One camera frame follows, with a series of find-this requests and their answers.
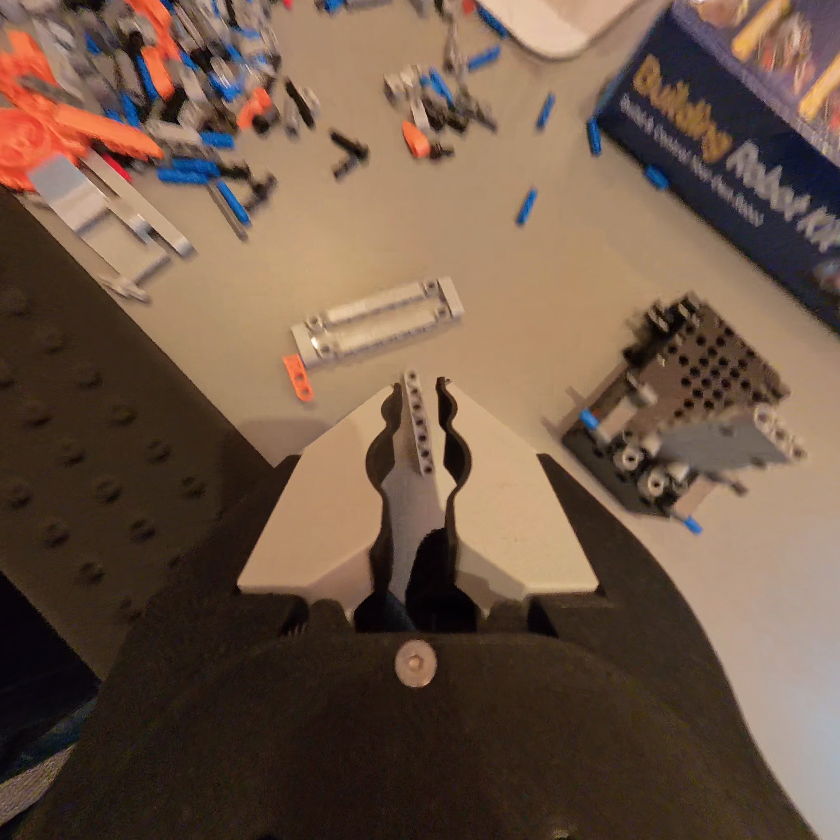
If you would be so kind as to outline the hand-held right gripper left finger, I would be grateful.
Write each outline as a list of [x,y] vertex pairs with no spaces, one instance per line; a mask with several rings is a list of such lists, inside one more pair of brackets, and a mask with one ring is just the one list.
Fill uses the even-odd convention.
[[402,417],[393,384],[302,451],[239,574],[241,594],[334,601],[348,615],[385,599],[394,536],[384,482]]

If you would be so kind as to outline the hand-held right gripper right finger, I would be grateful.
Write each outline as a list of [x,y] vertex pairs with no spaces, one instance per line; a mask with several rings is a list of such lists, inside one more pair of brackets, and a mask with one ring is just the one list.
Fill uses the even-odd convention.
[[445,574],[486,617],[600,582],[536,450],[444,376],[435,382],[435,488]]

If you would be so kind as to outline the light grey slim holed beam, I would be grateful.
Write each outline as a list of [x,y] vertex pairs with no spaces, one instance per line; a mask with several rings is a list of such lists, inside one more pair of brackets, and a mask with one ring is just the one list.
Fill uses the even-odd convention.
[[423,387],[418,373],[414,369],[406,369],[403,372],[402,379],[408,419],[411,424],[416,471],[423,477],[433,476],[435,472],[434,453],[430,439]]

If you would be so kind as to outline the orange thin holed piece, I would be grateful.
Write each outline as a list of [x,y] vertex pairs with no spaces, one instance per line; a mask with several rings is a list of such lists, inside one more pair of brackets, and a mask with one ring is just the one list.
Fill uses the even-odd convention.
[[285,355],[282,357],[282,362],[297,399],[303,403],[310,403],[314,394],[306,365],[300,354]]

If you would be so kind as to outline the pile of small building pieces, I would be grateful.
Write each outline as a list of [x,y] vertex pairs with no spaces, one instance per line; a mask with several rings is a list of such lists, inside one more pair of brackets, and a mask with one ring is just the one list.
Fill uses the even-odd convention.
[[88,141],[126,166],[162,165],[163,182],[208,185],[231,226],[246,230],[246,164],[223,164],[246,131],[313,129],[320,103],[280,73],[272,2],[2,2],[2,108],[53,119],[56,106],[141,129],[161,160]]

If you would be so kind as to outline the black perforated edge pad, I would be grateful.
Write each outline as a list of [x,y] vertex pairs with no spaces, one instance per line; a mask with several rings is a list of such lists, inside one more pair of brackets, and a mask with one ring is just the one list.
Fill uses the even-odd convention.
[[1,356],[2,573],[103,678],[271,467],[6,191]]

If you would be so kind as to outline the black perforated block assembly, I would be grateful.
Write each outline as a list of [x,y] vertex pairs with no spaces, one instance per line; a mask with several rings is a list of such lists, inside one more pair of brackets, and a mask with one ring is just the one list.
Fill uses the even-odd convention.
[[700,534],[712,491],[742,497],[742,472],[806,460],[779,413],[789,388],[710,304],[692,294],[655,303],[635,335],[560,439],[626,511]]

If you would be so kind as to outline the light grey axle connector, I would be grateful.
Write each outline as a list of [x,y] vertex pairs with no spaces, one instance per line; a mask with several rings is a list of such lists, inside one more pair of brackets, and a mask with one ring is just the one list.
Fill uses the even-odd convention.
[[150,305],[151,295],[144,289],[143,279],[133,279],[126,276],[98,275],[96,280],[101,288],[123,300],[137,301],[143,305]]

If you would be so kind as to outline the grey curved panel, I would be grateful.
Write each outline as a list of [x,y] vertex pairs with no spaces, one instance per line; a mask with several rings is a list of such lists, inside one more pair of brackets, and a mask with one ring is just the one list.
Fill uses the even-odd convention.
[[109,211],[109,199],[63,154],[26,172],[37,194],[75,234]]

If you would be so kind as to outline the blue robot kit box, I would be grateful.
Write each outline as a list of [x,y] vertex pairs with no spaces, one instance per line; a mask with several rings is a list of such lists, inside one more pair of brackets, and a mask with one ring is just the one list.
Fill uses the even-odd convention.
[[592,120],[838,333],[838,1],[673,2]]

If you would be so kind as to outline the cluster of grey black connectors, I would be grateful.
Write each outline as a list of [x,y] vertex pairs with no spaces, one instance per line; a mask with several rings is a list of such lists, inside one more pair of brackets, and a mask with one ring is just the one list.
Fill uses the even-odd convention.
[[452,134],[463,137],[472,125],[498,132],[495,113],[466,84],[466,76],[448,80],[443,71],[419,65],[385,74],[382,88],[394,109],[405,112],[402,137],[410,155],[418,161],[446,161],[455,147],[446,141]]

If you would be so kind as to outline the orange curved shell piece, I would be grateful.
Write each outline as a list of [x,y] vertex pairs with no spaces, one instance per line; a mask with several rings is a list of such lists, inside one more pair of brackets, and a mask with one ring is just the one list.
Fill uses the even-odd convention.
[[144,160],[164,157],[161,147],[148,134],[123,122],[66,104],[56,106],[53,120],[57,128],[88,141],[100,142],[119,154]]

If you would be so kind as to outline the orange gear wheel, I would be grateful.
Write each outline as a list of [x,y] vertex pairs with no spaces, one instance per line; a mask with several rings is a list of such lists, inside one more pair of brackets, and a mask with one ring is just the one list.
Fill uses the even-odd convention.
[[88,151],[88,141],[55,120],[17,108],[1,108],[1,184],[18,193],[34,187],[31,170],[55,154],[75,164]]

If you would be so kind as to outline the white book stand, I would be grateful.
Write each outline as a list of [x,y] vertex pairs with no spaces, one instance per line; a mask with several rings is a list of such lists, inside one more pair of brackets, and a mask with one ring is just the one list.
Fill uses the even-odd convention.
[[477,1],[506,35],[546,60],[575,58],[640,1]]

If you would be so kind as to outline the light grey beam frame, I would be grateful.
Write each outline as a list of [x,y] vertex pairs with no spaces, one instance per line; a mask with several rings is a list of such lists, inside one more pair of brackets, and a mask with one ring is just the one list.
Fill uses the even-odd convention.
[[308,369],[375,352],[460,321],[466,313],[449,276],[390,287],[311,314],[290,327]]

